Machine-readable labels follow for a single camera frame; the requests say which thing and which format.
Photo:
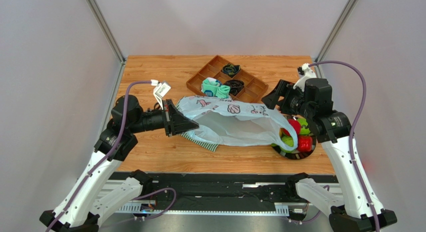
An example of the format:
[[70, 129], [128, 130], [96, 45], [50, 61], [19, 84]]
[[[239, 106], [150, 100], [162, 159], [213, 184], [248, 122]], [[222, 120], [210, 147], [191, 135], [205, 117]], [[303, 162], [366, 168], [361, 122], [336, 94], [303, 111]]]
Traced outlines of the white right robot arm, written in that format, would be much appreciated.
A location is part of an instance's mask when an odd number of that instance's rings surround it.
[[377, 232], [397, 223], [394, 211], [377, 198], [362, 166], [353, 124], [334, 109], [333, 89], [326, 79], [280, 80], [262, 102], [286, 115], [301, 116], [325, 150], [335, 171], [342, 197], [316, 183], [306, 173], [293, 175], [289, 189], [295, 199], [304, 199], [328, 217], [335, 232]]

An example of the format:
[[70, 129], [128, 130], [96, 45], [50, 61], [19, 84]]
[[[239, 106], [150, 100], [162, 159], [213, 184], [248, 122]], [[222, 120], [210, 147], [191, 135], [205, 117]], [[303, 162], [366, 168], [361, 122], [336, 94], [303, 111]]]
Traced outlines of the teal white sock pair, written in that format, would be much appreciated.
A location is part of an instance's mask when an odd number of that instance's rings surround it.
[[230, 97], [231, 88], [222, 84], [219, 80], [208, 77], [201, 83], [201, 92], [207, 97], [215, 97], [220, 99], [228, 99]]

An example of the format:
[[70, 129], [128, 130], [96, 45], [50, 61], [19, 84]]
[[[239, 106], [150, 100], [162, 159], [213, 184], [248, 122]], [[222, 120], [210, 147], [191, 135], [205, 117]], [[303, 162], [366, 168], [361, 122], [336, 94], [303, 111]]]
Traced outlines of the red apple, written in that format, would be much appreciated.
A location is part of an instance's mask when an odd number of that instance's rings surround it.
[[[291, 127], [295, 130], [296, 134], [299, 135], [302, 129], [301, 124], [295, 119], [288, 119], [287, 121], [291, 125]], [[282, 128], [281, 132], [286, 136], [290, 136], [289, 131], [285, 128]]]

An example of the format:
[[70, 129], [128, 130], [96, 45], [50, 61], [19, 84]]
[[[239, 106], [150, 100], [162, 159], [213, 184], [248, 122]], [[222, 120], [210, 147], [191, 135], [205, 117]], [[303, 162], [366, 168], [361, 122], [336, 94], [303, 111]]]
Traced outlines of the green watermelon toy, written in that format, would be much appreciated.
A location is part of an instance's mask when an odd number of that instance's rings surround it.
[[303, 136], [308, 136], [311, 133], [311, 131], [309, 129], [307, 120], [305, 118], [300, 117], [300, 118], [297, 118], [296, 121], [300, 124], [299, 134]]

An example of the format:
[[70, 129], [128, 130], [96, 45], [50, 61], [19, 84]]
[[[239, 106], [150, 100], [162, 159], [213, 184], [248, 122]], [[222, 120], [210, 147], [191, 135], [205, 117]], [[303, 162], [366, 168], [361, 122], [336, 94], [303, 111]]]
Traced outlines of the green white striped cloth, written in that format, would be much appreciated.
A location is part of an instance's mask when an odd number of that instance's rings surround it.
[[[214, 104], [219, 101], [220, 99], [215, 97], [191, 95], [191, 96], [182, 97], [178, 101], [176, 107], [178, 108], [180, 112], [182, 112], [185, 116], [189, 118], [188, 113], [197, 112], [195, 116], [198, 116], [198, 115], [204, 115], [210, 112], [210, 110], [214, 107], [211, 104]], [[199, 138], [199, 136], [196, 135], [196, 133], [200, 134], [201, 132], [204, 132], [204, 130], [202, 129], [201, 122], [198, 122], [198, 123], [199, 123], [198, 130], [194, 129], [189, 132], [184, 132], [183, 134], [181, 134], [181, 136], [187, 139], [188, 141], [198, 146], [201, 146], [204, 149], [207, 149], [210, 152], [215, 152], [217, 147], [219, 146], [218, 143], [213, 143], [210, 140]]]

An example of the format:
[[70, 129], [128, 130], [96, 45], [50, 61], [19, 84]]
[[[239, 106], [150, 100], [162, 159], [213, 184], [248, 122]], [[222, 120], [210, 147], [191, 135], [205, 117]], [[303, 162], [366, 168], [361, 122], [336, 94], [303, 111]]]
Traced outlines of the black round plate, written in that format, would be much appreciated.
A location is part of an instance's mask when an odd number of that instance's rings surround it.
[[[291, 115], [285, 115], [284, 116], [287, 120], [288, 119], [294, 119], [294, 120], [297, 120], [298, 118], [301, 118], [301, 117], [297, 117], [297, 116], [291, 116]], [[274, 144], [274, 143], [272, 143], [270, 146], [279, 154], [279, 155], [281, 155], [282, 157], [285, 157], [285, 158], [287, 158], [287, 159], [290, 159], [290, 160], [301, 160], [301, 159], [305, 159], [305, 158], [307, 158], [307, 157], [309, 157], [313, 152], [314, 152], [314, 150], [316, 149], [316, 145], [317, 145], [317, 140], [316, 140], [316, 137], [315, 137], [315, 135], [312, 133], [312, 132], [310, 132], [310, 134], [308, 135], [308, 136], [310, 136], [310, 137], [312, 137], [312, 139], [313, 139], [313, 145], [312, 145], [312, 150], [310, 151], [310, 152], [299, 152], [298, 150], [297, 150], [297, 148], [293, 151], [293, 152], [291, 152], [291, 153], [286, 153], [286, 152], [282, 152], [281, 151], [281, 149], [280, 149], [280, 146], [279, 145], [277, 145], [277, 144]]]

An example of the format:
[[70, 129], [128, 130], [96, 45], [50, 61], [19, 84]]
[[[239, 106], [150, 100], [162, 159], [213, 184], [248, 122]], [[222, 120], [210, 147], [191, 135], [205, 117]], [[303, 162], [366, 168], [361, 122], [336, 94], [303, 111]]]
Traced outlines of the right aluminium frame post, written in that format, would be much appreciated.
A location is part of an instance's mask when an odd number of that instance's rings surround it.
[[356, 7], [359, 0], [347, 0], [345, 6], [343, 7], [340, 15], [338, 16], [336, 22], [334, 23], [329, 35], [327, 36], [325, 42], [323, 43], [318, 55], [315, 57], [315, 62], [323, 61], [332, 47], [334, 41], [338, 37], [340, 31], [345, 25], [347, 19], [351, 15], [352, 11]]

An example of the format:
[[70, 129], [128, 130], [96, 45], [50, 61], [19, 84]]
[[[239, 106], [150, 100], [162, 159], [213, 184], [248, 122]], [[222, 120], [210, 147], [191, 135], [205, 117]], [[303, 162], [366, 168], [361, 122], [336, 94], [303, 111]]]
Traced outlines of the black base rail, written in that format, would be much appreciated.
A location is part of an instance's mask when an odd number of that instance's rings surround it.
[[150, 173], [149, 193], [121, 205], [120, 213], [175, 215], [278, 216], [302, 220], [319, 209], [290, 194], [288, 174]]

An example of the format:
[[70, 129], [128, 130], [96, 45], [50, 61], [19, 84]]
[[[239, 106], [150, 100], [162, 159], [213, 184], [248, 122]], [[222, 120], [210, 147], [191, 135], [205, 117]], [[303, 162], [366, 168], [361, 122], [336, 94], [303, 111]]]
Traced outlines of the aluminium frame post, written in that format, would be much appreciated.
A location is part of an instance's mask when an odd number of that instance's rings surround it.
[[116, 38], [113, 35], [112, 30], [110, 29], [108, 22], [106, 21], [102, 10], [97, 2], [97, 0], [86, 0], [90, 10], [92, 11], [92, 14], [94, 15], [97, 23], [100, 26], [100, 29], [102, 30], [107, 42], [109, 43], [113, 53], [115, 54], [116, 58], [120, 62], [120, 64], [124, 64], [126, 62], [126, 57], [124, 56]]
[[332, 47], [334, 41], [338, 37], [340, 31], [345, 25], [347, 19], [351, 15], [352, 11], [356, 7], [359, 0], [347, 0], [345, 6], [343, 7], [340, 15], [338, 16], [336, 22], [334, 23], [329, 35], [327, 36], [325, 42], [323, 43], [318, 55], [315, 57], [315, 62], [323, 61]]

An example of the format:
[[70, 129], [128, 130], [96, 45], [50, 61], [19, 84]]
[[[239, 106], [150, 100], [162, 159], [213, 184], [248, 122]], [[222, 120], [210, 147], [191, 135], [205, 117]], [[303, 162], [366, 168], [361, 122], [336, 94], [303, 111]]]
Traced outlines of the green custard apple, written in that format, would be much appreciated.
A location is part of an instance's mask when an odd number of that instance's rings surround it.
[[[288, 147], [292, 148], [294, 146], [294, 140], [291, 136], [283, 135], [281, 137], [281, 141], [286, 144]], [[284, 153], [292, 153], [295, 149], [285, 149], [283, 147], [280, 147], [281, 151]]]

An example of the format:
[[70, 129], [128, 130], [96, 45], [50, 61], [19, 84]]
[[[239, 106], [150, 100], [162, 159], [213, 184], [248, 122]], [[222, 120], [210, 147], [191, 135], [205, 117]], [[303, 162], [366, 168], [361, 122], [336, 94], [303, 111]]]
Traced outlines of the red bell pepper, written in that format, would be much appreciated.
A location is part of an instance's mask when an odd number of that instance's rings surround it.
[[308, 135], [299, 135], [298, 136], [298, 145], [297, 150], [299, 152], [310, 152], [313, 146], [313, 138]]

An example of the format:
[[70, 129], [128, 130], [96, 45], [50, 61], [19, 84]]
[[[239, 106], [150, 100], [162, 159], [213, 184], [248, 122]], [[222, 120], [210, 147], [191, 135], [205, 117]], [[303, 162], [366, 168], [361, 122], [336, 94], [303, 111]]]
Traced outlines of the light blue printed plastic bag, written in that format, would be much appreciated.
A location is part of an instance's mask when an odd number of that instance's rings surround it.
[[[277, 110], [261, 103], [247, 103], [232, 99], [220, 99], [211, 104], [213, 108], [204, 115], [188, 113], [187, 118], [201, 122], [204, 132], [196, 133], [201, 139], [223, 146], [251, 147], [279, 145], [286, 150], [297, 148], [298, 135], [288, 120]], [[286, 129], [294, 146], [290, 148], [281, 140]]]

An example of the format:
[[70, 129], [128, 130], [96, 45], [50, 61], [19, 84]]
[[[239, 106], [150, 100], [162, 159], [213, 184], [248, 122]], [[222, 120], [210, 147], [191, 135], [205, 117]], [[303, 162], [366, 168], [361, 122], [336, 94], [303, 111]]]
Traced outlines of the left aluminium frame post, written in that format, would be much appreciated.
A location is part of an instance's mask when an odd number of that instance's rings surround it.
[[124, 64], [126, 62], [126, 57], [124, 56], [116, 38], [113, 35], [112, 30], [110, 29], [108, 22], [106, 21], [102, 10], [97, 2], [97, 0], [86, 0], [90, 10], [92, 11], [92, 14], [94, 15], [97, 23], [100, 26], [100, 29], [102, 30], [107, 42], [109, 43], [113, 53], [115, 54], [116, 58], [120, 62], [120, 64]]

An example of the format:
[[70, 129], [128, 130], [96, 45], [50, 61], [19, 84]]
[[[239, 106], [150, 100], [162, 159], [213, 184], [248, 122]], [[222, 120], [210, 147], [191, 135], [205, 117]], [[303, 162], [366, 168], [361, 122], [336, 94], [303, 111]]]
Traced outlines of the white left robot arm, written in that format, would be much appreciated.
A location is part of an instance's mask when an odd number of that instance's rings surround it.
[[137, 133], [163, 129], [169, 137], [199, 128], [168, 99], [156, 109], [144, 111], [133, 95], [120, 97], [112, 118], [100, 134], [84, 172], [65, 199], [39, 220], [54, 232], [97, 232], [115, 211], [131, 200], [150, 199], [156, 194], [153, 179], [137, 169], [107, 195], [99, 193], [137, 145]]

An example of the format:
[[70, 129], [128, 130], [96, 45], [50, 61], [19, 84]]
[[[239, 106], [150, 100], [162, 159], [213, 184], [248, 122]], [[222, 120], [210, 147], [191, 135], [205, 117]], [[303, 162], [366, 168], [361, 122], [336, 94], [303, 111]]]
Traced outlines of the brown wooden divided tray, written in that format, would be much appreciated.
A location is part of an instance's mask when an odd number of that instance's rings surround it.
[[201, 84], [206, 78], [214, 78], [231, 87], [230, 98], [233, 100], [257, 103], [267, 92], [269, 85], [223, 57], [216, 55], [204, 65], [187, 82], [186, 87], [197, 95], [203, 96]]

